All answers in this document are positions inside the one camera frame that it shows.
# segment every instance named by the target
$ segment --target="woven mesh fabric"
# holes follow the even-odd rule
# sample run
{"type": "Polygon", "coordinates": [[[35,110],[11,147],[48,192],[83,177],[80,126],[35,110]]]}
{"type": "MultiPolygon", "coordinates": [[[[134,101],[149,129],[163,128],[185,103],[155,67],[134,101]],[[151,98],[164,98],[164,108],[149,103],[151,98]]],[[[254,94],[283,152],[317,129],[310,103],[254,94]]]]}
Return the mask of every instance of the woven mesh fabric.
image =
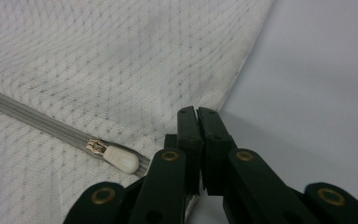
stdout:
{"type": "MultiPolygon", "coordinates": [[[[0,0],[0,92],[152,158],[176,112],[218,109],[271,0],[0,0]]],[[[60,223],[135,176],[0,113],[0,223],[60,223]]]]}

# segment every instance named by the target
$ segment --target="white backdrop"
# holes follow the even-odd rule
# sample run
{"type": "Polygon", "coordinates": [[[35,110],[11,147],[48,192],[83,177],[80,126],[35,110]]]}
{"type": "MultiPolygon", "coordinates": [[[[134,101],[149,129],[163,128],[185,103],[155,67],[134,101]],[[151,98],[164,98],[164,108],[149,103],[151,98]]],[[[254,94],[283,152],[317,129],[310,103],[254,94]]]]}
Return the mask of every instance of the white backdrop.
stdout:
{"type": "MultiPolygon", "coordinates": [[[[358,1],[276,1],[221,115],[288,186],[358,199],[358,1]]],[[[189,223],[227,223],[221,202],[201,197],[189,223]]]]}

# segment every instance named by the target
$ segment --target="white fabric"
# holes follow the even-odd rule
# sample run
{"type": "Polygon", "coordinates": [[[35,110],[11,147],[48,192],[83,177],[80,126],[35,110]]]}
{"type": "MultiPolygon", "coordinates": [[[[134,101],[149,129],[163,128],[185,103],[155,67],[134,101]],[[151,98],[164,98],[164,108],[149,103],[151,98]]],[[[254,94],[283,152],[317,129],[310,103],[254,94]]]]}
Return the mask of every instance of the white fabric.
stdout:
{"type": "MultiPolygon", "coordinates": [[[[176,111],[218,109],[271,0],[0,1],[0,92],[152,158],[176,111]]],[[[136,179],[0,113],[0,223],[60,223],[136,179]]]]}

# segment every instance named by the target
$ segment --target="brass rivet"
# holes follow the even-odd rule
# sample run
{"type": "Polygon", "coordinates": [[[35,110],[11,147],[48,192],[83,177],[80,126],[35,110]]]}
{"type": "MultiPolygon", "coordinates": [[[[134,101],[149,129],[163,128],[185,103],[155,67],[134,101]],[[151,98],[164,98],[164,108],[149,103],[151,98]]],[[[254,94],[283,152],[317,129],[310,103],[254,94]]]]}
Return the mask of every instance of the brass rivet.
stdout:
{"type": "Polygon", "coordinates": [[[162,153],[161,158],[165,161],[176,161],[179,159],[179,154],[174,151],[167,151],[162,153]]]}
{"type": "Polygon", "coordinates": [[[342,196],[340,193],[336,192],[333,189],[318,189],[318,196],[325,202],[335,206],[343,206],[346,203],[344,196],[342,196]]]}
{"type": "Polygon", "coordinates": [[[105,187],[105,188],[101,188],[101,189],[97,189],[95,190],[92,195],[91,195],[91,200],[93,203],[95,204],[104,204],[104,203],[109,203],[110,201],[112,201],[115,198],[116,192],[109,188],[109,187],[105,187]],[[107,193],[106,197],[98,197],[98,194],[100,193],[107,193]]]}
{"type": "Polygon", "coordinates": [[[255,157],[250,152],[240,151],[240,152],[237,152],[237,158],[242,161],[251,161],[255,157]]]}

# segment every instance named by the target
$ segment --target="white plastic cap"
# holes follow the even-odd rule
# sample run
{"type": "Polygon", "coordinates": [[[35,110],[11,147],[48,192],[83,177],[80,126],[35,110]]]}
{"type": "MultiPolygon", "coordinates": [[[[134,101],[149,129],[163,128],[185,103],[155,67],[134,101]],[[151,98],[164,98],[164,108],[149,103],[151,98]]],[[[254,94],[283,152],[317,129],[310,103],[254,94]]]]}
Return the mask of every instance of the white plastic cap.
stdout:
{"type": "Polygon", "coordinates": [[[103,158],[127,175],[139,168],[139,158],[136,155],[117,147],[107,147],[103,158]]]}

